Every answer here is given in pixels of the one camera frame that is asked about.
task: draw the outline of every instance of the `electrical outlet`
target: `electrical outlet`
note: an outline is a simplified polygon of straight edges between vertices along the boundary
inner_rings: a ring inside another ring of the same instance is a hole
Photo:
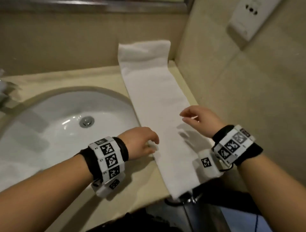
[[[250,41],[281,0],[241,0],[230,21],[246,41]]]

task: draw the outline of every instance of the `sink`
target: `sink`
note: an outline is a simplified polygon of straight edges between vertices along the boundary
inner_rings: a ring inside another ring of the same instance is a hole
[[[76,91],[41,101],[14,118],[0,138],[0,191],[136,126],[131,103],[116,94]]]

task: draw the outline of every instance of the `tiled wall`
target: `tiled wall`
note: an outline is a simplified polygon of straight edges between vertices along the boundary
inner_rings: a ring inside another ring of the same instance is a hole
[[[187,14],[0,14],[6,75],[118,65],[118,43],[168,39],[174,59]]]
[[[237,3],[197,0],[176,64],[199,104],[244,126],[306,185],[306,1],[283,1],[243,49],[227,32]]]

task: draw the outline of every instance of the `left hand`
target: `left hand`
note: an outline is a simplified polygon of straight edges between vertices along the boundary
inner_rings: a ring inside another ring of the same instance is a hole
[[[129,160],[139,159],[152,154],[155,149],[149,147],[149,140],[159,144],[158,135],[149,127],[135,127],[117,136],[126,145],[129,151]]]

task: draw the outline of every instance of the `beige countertop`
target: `beige countertop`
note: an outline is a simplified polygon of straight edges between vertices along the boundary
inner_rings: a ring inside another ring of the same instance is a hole
[[[168,68],[190,104],[197,104],[173,61],[169,61]],[[22,110],[62,92],[108,89],[129,97],[119,66],[10,76],[3,80],[15,86],[10,100],[1,109],[0,131]],[[111,196],[100,199],[87,188],[47,231],[86,231],[169,196],[152,157],[127,162],[125,172],[124,183]]]

